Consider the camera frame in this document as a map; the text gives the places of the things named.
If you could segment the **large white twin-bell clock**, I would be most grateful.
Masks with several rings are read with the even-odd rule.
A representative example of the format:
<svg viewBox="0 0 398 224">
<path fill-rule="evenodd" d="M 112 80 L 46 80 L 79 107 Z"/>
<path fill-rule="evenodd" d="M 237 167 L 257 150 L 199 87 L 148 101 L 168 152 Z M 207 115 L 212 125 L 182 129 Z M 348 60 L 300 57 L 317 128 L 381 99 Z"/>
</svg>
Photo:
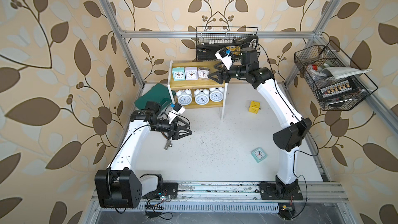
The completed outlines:
<svg viewBox="0 0 398 224">
<path fill-rule="evenodd" d="M 210 88 L 209 89 L 209 98 L 213 102 L 221 102 L 224 99 L 224 88 Z"/>
</svg>

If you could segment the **grey square alarm clock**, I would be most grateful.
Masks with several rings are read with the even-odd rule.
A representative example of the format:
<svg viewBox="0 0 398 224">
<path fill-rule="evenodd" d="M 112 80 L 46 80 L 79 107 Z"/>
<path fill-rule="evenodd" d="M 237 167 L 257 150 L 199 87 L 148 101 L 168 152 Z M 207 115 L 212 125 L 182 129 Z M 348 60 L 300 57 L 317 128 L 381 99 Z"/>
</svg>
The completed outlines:
<svg viewBox="0 0 398 224">
<path fill-rule="evenodd" d="M 208 68 L 208 67 L 199 67 L 198 68 L 198 79 L 208 80 L 209 73 L 210 73 L 210 68 Z"/>
</svg>

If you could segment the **white twin-bell alarm clock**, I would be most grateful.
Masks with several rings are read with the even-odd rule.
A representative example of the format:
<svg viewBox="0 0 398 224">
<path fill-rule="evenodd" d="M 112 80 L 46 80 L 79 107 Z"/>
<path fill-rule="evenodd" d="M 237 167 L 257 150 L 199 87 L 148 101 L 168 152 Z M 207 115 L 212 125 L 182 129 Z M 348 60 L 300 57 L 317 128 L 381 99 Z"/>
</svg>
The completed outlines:
<svg viewBox="0 0 398 224">
<path fill-rule="evenodd" d="M 209 90 L 208 89 L 196 89 L 194 92 L 195 102 L 198 105 L 206 105 L 209 103 Z"/>
<path fill-rule="evenodd" d="M 190 89 L 179 90 L 176 92 L 177 102 L 186 106 L 192 103 L 192 91 Z"/>
</svg>

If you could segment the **lilac square alarm clock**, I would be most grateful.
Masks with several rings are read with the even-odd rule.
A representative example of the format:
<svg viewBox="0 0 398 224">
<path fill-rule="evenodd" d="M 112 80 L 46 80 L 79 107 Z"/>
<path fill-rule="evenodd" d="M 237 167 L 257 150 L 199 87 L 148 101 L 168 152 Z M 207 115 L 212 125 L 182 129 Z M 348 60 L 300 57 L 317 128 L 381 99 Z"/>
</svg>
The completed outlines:
<svg viewBox="0 0 398 224">
<path fill-rule="evenodd" d="M 197 67 L 186 67 L 185 71 L 185 79 L 189 80 L 198 80 L 198 68 Z"/>
</svg>

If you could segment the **teal square alarm clock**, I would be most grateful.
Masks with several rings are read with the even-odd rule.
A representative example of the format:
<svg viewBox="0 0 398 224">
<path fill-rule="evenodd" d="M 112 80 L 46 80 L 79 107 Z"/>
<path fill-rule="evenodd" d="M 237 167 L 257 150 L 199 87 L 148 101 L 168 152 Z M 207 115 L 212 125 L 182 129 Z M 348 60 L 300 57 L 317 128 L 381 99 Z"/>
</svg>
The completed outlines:
<svg viewBox="0 0 398 224">
<path fill-rule="evenodd" d="M 173 67 L 172 76 L 174 81 L 185 81 L 185 68 L 184 67 Z"/>
<path fill-rule="evenodd" d="M 261 147 L 258 147 L 255 150 L 253 150 L 251 152 L 251 155 L 253 156 L 253 158 L 257 163 L 260 163 L 261 161 L 267 158 L 267 153 Z"/>
</svg>

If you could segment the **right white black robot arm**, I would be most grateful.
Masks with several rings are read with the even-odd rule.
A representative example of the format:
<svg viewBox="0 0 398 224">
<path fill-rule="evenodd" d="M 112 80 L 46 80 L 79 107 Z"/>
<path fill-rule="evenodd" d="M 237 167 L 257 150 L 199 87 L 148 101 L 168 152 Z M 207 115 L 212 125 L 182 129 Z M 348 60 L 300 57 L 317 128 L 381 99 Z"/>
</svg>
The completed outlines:
<svg viewBox="0 0 398 224">
<path fill-rule="evenodd" d="M 299 190 L 298 177 L 295 175 L 296 154 L 300 151 L 312 121 L 303 118 L 280 92 L 272 71 L 260 67 L 255 48 L 240 50 L 241 65 L 233 64 L 233 53 L 227 48 L 218 50 L 215 57 L 221 62 L 214 66 L 217 71 L 209 74 L 208 78 L 219 84 L 227 84 L 232 78 L 248 82 L 266 99 L 280 123 L 282 129 L 273 134 L 273 141 L 279 148 L 279 170 L 274 193 L 283 198 Z"/>
</svg>

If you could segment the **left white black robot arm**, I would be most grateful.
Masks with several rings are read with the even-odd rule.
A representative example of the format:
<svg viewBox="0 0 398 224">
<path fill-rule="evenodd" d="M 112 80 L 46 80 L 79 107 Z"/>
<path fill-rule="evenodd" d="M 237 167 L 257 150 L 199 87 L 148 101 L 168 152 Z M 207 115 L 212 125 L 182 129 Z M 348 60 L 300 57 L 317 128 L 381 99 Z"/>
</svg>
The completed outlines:
<svg viewBox="0 0 398 224">
<path fill-rule="evenodd" d="M 165 193 L 161 174 L 138 177 L 136 162 L 142 145 L 150 132 L 164 134 L 168 141 L 179 140 L 192 134 L 190 122 L 182 116 L 185 108 L 179 103 L 171 105 L 167 117 L 162 117 L 161 105 L 147 102 L 142 110 L 130 116 L 125 138 L 108 168 L 98 170 L 94 182 L 99 205 L 117 212 L 137 208 L 143 197 L 158 198 Z"/>
</svg>

